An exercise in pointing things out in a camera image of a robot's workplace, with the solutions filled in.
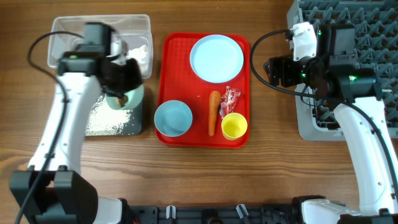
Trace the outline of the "brown food scrap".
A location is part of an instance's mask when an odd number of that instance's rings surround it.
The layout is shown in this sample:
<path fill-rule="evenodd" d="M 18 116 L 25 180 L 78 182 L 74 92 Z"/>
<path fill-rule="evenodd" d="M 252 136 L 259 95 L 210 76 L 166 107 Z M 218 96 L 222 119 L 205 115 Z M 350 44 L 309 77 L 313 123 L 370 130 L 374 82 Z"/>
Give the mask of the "brown food scrap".
<path fill-rule="evenodd" d="M 120 107 L 124 107 L 125 104 L 128 102 L 128 97 L 127 97 L 126 95 L 124 95 L 123 98 L 118 98 L 118 99 L 117 99 L 117 102 L 118 102 L 118 105 L 119 105 Z"/>

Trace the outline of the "green bowl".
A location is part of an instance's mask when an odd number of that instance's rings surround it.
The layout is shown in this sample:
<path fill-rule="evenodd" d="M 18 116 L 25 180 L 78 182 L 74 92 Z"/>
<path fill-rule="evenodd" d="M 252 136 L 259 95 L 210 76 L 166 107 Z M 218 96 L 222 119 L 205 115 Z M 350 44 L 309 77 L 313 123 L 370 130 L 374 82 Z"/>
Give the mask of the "green bowl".
<path fill-rule="evenodd" d="M 133 110 L 136 108 L 144 98 L 144 85 L 141 84 L 138 88 L 125 93 L 128 97 L 128 102 L 124 107 L 118 105 L 118 97 L 105 95 L 105 100 L 108 106 L 113 110 Z"/>

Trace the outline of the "white paper napkin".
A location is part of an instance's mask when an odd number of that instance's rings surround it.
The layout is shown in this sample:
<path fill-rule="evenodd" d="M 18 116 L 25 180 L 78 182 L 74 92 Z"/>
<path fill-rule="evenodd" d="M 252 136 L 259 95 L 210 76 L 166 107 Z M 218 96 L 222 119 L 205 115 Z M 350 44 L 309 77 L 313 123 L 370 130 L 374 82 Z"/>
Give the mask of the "white paper napkin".
<path fill-rule="evenodd" d="M 142 45 L 138 48 L 129 50 L 126 54 L 127 59 L 135 59 L 139 65 L 142 74 L 145 74 L 149 68 L 149 48 Z"/>

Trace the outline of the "white rice pile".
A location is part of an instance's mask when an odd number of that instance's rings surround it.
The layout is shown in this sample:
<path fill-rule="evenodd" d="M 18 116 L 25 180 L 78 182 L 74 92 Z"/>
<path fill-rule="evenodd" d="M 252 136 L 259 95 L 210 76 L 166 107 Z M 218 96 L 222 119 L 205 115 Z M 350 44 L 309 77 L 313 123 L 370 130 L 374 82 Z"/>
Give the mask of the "white rice pile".
<path fill-rule="evenodd" d="M 112 136 L 122 134 L 125 125 L 130 121 L 131 111 L 113 110 L 104 95 L 99 96 L 93 105 L 85 134 L 87 136 Z"/>

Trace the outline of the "light blue bowl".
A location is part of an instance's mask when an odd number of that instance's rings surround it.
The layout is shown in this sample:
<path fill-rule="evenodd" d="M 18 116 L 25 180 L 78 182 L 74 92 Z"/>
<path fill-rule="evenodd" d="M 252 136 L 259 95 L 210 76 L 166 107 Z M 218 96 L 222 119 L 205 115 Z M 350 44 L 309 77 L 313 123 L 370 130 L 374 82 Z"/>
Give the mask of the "light blue bowl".
<path fill-rule="evenodd" d="M 162 103 L 155 111 L 156 129 L 167 137 L 178 137 L 191 127 L 193 114 L 190 107 L 182 101 L 169 100 Z"/>

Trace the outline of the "yellow plastic cup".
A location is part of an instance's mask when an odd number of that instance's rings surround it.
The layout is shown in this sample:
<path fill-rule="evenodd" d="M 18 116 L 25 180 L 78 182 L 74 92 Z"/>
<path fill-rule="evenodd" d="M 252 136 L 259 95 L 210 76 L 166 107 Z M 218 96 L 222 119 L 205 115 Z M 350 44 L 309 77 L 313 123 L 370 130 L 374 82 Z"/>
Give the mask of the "yellow plastic cup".
<path fill-rule="evenodd" d="M 242 137 L 248 130 L 246 118 L 239 113 L 227 114 L 221 122 L 223 136 L 230 141 Z"/>

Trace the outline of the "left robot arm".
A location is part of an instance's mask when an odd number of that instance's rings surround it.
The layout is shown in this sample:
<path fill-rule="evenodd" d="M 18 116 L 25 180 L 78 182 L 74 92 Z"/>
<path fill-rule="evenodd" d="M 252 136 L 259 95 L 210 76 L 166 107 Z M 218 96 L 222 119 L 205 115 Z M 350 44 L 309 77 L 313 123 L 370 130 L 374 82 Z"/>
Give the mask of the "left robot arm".
<path fill-rule="evenodd" d="M 90 110 L 101 91 L 122 96 L 142 86 L 135 59 L 66 52 L 58 66 L 53 105 L 41 142 L 26 171 L 13 172 L 9 188 L 20 206 L 16 222 L 128 223 L 121 198 L 99 197 L 80 175 L 81 148 Z"/>

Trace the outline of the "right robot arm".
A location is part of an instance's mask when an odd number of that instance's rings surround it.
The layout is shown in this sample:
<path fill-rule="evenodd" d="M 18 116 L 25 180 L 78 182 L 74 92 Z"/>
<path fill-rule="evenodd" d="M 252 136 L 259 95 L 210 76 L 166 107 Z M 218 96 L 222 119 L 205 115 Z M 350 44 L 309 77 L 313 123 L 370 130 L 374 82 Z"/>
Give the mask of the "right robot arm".
<path fill-rule="evenodd" d="M 387 130 L 382 88 L 370 68 L 358 68 L 355 29 L 346 24 L 308 22 L 286 30 L 293 54 L 267 63 L 267 85 L 288 92 L 304 83 L 313 98 L 333 107 L 348 145 L 359 190 L 359 210 L 324 198 L 298 200 L 303 223 L 396 223 L 397 157 Z"/>

